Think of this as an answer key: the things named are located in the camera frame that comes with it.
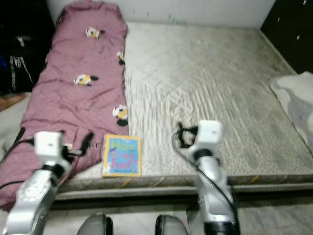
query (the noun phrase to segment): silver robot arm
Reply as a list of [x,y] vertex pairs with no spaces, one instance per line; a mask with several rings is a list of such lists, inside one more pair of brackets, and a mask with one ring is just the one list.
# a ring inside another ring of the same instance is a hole
[[[218,121],[200,121],[195,142],[188,149],[188,158],[221,189],[233,204],[233,198],[227,186],[227,177],[218,161],[217,146],[221,137],[222,125]],[[200,173],[197,175],[196,185],[205,233],[240,234],[236,211],[218,189]]]
[[43,234],[47,213],[57,195],[60,179],[70,173],[71,156],[83,156],[92,137],[92,133],[86,136],[80,150],[68,151],[63,146],[62,133],[44,131],[34,136],[35,153],[43,166],[19,189],[3,235]]

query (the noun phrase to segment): yellow book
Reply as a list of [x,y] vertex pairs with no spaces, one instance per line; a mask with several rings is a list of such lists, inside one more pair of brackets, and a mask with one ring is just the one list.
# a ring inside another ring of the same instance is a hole
[[140,138],[106,135],[102,176],[141,176]]

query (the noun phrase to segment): mattress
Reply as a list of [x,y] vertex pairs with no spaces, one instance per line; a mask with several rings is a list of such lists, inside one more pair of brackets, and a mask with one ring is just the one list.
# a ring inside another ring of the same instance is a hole
[[60,188],[59,200],[195,193],[195,171],[171,134],[216,119],[229,183],[238,191],[313,188],[313,158],[270,89],[293,74],[254,29],[128,23],[124,73],[130,135],[142,139],[142,177],[101,178],[101,164]]

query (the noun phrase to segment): bed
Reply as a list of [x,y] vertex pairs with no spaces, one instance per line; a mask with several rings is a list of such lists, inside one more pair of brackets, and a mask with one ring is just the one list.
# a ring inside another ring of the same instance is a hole
[[96,164],[66,181],[58,200],[196,193],[170,138],[177,121],[201,119],[223,124],[221,161],[237,191],[313,189],[312,155],[270,89],[294,72],[259,30],[127,25],[125,95],[142,176],[101,178]]

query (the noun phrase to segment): book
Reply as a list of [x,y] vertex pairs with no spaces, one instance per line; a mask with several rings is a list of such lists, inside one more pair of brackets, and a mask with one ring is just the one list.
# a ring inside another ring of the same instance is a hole
[[140,176],[140,138],[106,135],[102,176]]

